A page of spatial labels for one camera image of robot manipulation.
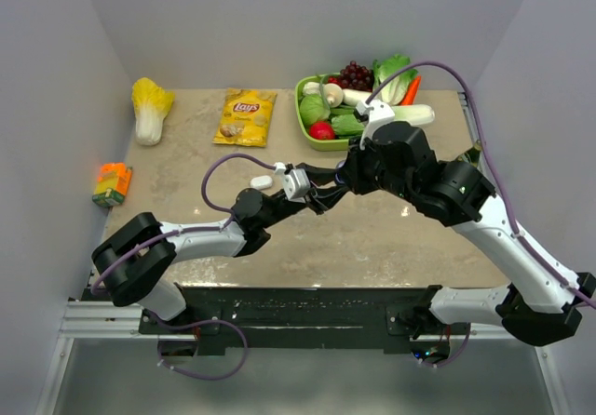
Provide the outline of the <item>white earbud charging case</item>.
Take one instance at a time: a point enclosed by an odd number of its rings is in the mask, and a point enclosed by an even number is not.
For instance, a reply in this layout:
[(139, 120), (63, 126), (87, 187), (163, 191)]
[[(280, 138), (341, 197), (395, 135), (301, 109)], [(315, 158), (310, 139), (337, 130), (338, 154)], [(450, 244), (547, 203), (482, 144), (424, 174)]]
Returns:
[(273, 185), (274, 180), (268, 175), (253, 177), (250, 180), (250, 187), (258, 191), (270, 189)]

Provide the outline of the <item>purple earbud charging case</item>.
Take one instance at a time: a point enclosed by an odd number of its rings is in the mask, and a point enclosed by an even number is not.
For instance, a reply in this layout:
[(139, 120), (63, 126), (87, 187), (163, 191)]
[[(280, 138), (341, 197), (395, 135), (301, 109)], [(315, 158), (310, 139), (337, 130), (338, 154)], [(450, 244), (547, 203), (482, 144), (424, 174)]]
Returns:
[(335, 182), (338, 184), (345, 184), (345, 177), (343, 173), (344, 164), (344, 161), (340, 161), (336, 166)]

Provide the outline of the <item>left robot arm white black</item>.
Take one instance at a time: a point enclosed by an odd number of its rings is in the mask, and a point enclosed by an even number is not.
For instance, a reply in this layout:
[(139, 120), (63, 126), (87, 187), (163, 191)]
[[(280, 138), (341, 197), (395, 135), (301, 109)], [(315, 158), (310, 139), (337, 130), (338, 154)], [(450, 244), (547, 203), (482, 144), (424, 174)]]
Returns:
[(228, 219), (174, 224), (143, 212), (106, 239), (92, 253), (99, 274), (93, 294), (105, 291), (116, 307), (139, 304), (159, 317), (172, 333), (183, 333), (193, 322), (181, 289), (164, 274), (173, 264), (208, 257), (238, 258), (253, 254), (270, 238), (268, 228), (302, 210), (320, 215), (347, 193), (340, 182), (318, 188), (317, 179), (335, 181), (332, 169), (293, 167), (282, 173), (275, 194), (246, 188), (236, 198)]

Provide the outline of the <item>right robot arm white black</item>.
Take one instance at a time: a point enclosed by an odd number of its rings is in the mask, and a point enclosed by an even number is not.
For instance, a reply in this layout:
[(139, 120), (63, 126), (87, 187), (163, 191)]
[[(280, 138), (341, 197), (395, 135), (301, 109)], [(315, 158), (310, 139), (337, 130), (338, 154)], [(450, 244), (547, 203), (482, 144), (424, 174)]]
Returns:
[(497, 288), (428, 287), (400, 314), (417, 334), (478, 323), (502, 327), (533, 346), (576, 334), (582, 320), (577, 306), (592, 296), (594, 275), (567, 268), (509, 220), (505, 200), (476, 167), (437, 160), (422, 129), (394, 122), (351, 143), (337, 180), (354, 194), (385, 191), (407, 201), (465, 237), (509, 279)]

